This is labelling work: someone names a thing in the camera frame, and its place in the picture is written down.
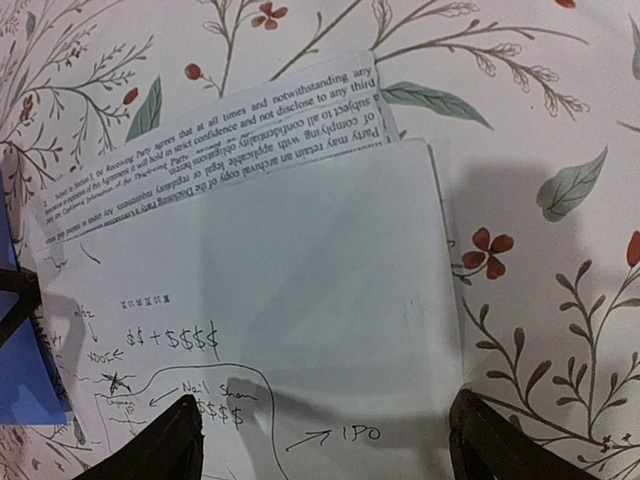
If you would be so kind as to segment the blue ring binder folder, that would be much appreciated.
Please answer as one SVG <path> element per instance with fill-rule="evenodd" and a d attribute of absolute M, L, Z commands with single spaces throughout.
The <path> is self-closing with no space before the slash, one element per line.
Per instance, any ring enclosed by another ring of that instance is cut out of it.
<path fill-rule="evenodd" d="M 7 207 L 1 206 L 1 423 L 57 425 L 67 422 L 68 407 L 53 382 L 34 332 L 35 295 L 19 279 Z"/>

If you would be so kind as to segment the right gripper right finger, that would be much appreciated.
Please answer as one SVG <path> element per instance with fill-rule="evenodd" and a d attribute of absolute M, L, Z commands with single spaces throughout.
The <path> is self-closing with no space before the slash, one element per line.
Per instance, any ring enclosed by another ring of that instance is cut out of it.
<path fill-rule="evenodd" d="M 456 479 L 588 480 L 593 476 L 535 444 L 479 395 L 460 390 L 449 411 Z"/>

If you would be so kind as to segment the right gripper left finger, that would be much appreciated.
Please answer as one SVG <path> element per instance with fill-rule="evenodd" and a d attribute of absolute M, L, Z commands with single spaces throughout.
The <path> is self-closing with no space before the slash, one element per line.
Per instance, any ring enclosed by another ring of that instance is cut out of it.
<path fill-rule="evenodd" d="M 204 464 L 203 420 L 196 399 L 181 396 L 116 453 L 78 480 L 199 480 Z"/>

